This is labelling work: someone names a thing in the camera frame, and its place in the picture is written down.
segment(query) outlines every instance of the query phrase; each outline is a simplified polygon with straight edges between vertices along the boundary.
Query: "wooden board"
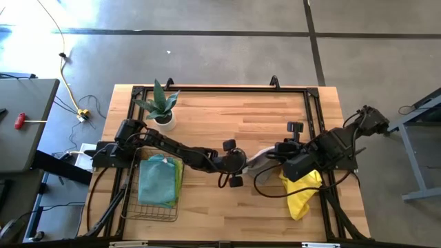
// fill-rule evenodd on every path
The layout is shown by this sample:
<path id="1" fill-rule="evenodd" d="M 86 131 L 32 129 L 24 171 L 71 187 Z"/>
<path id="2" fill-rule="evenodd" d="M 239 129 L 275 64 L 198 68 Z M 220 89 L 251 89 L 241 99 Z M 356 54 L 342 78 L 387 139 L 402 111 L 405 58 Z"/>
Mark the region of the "wooden board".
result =
<path id="1" fill-rule="evenodd" d="M 104 141 L 114 135 L 126 118 L 133 85 L 115 85 L 103 132 Z M 328 130 L 342 125 L 342 112 L 335 87 L 319 87 L 320 102 Z M 315 106 L 312 103 L 314 119 Z M 138 108 L 134 111 L 137 117 Z M 217 149 L 222 142 L 235 138 L 237 146 L 248 157 L 258 150 L 274 145 L 292 134 L 287 121 L 306 121 L 302 94 L 257 92 L 181 92 L 174 108 L 177 125 L 164 133 L 188 146 Z M 156 128 L 153 121 L 148 126 Z M 302 141 L 308 141 L 305 123 Z M 115 169 L 104 173 L 96 186 L 90 206 L 90 225 L 107 208 L 112 191 Z M 336 172 L 338 180 L 345 172 Z M 98 172 L 92 178 L 91 186 Z M 309 213 L 299 221 L 291 219 L 286 198 L 265 198 L 252 186 L 252 179 L 244 176 L 244 187 L 217 188 L 218 174 L 206 174 L 186 168 L 181 192 L 179 216 L 173 223 L 147 220 L 127 220 L 125 240 L 242 240 L 242 241 L 324 241 L 320 199 L 314 195 L 308 202 Z M 277 174 L 273 174 L 262 190 L 268 194 L 285 192 Z M 338 186 L 342 208 L 360 232 L 369 230 L 357 181 L 350 176 Z M 116 230 L 121 210 L 115 211 L 112 233 Z M 86 232 L 85 215 L 79 234 Z M 335 216 L 330 208 L 331 223 L 336 234 Z"/>

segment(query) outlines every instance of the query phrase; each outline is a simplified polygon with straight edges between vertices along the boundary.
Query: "yellow cloth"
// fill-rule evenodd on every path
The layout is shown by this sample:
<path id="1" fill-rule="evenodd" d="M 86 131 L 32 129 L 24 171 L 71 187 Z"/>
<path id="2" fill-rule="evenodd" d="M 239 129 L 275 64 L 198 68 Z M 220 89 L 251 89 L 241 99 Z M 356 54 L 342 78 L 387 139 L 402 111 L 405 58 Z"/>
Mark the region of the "yellow cloth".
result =
<path id="1" fill-rule="evenodd" d="M 304 187 L 319 187 L 322 184 L 322 177 L 316 170 L 313 170 L 308 175 L 303 176 L 296 182 L 291 182 L 288 178 L 285 178 L 283 176 L 283 171 L 280 172 L 279 178 L 282 179 L 287 193 L 302 189 Z M 309 211 L 307 201 L 316 192 L 317 190 L 308 189 L 287 197 L 289 213 L 294 220 L 300 220 Z"/>

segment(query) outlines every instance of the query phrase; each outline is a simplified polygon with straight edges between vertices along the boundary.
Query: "wire basket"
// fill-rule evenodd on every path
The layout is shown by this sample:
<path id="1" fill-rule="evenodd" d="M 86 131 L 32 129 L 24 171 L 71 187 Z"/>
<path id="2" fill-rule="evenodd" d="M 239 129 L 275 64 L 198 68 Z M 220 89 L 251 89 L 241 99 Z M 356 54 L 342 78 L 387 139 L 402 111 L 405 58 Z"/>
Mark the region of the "wire basket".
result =
<path id="1" fill-rule="evenodd" d="M 173 156 L 171 154 L 162 152 L 161 150 L 152 147 L 142 147 L 135 151 L 135 155 L 132 161 L 132 166 L 129 172 L 129 178 L 131 178 L 131 187 L 125 189 L 123 206 L 127 205 L 127 211 L 124 212 L 121 208 L 121 217 L 126 219 L 136 219 L 136 220 L 155 220 L 155 221 L 165 221 L 172 222 L 178 218 L 178 206 L 179 197 L 176 198 L 176 204 L 173 208 L 160 207 L 156 205 L 146 205 L 141 204 L 138 201 L 138 187 L 139 187 L 139 163 L 141 160 L 146 160 L 151 156 L 162 154 L 164 157 L 172 157 L 180 161 L 183 165 L 181 178 L 184 177 L 184 163 L 180 158 Z"/>

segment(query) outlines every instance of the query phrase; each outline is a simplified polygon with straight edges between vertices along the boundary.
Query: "concrete floor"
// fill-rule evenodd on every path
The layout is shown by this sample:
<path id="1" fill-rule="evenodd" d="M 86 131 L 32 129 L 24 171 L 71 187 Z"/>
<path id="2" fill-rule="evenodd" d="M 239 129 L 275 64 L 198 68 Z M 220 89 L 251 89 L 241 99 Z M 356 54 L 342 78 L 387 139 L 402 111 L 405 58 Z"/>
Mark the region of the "concrete floor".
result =
<path id="1" fill-rule="evenodd" d="M 308 31 L 301 0 L 42 2 L 65 28 Z M 311 0 L 310 4 L 317 32 L 441 33 L 441 2 L 436 0 Z M 13 33 L 0 33 L 0 71 L 59 78 L 61 37 L 48 32 L 53 23 L 38 5 L 7 2 L 0 24 L 17 25 Z M 72 62 L 64 72 L 74 95 L 77 99 L 96 95 L 104 113 L 115 83 L 152 83 L 155 78 L 164 83 L 173 77 L 180 84 L 267 85 L 276 74 L 282 85 L 318 84 L 306 37 L 67 34 L 65 39 Z M 345 117 L 367 104 L 395 120 L 400 106 L 441 85 L 440 39 L 318 39 L 318 49 L 326 85 L 338 88 Z M 69 102 L 62 85 L 57 95 Z M 92 110 L 96 129 L 76 127 L 74 142 L 95 143 L 105 120 L 94 114 L 92 99 L 81 101 L 81 106 Z M 75 123 L 73 115 L 54 105 L 39 149 L 52 153 L 71 147 L 68 136 Z M 401 200 L 401 194 L 416 190 L 417 184 L 399 134 L 362 138 L 358 147 L 363 146 L 367 150 L 358 162 L 372 237 L 440 246 L 441 197 Z M 44 203 L 78 200 L 68 195 L 65 201 Z"/>

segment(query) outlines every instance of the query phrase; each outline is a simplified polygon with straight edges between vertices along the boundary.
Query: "gray metal frame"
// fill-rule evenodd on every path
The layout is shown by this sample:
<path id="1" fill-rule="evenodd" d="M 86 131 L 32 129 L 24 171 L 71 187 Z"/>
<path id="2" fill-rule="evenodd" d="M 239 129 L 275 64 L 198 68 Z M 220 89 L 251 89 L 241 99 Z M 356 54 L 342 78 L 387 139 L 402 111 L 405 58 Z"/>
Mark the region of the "gray metal frame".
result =
<path id="1" fill-rule="evenodd" d="M 404 201 L 427 198 L 432 196 L 441 196 L 441 187 L 427 188 L 427 184 L 424 181 L 422 172 L 420 170 L 420 165 L 416 158 L 416 151 L 412 147 L 411 139 L 409 138 L 409 133 L 407 131 L 407 123 L 411 123 L 414 119 L 419 117 L 421 114 L 429 111 L 431 107 L 435 107 L 441 104 L 441 95 L 431 99 L 429 102 L 425 103 L 418 109 L 415 109 L 411 113 L 403 116 L 400 120 L 393 122 L 389 125 L 388 132 L 400 131 L 401 137 L 406 148 L 407 156 L 411 162 L 413 173 L 415 174 L 416 181 L 420 190 L 416 192 L 411 192 L 402 195 Z"/>

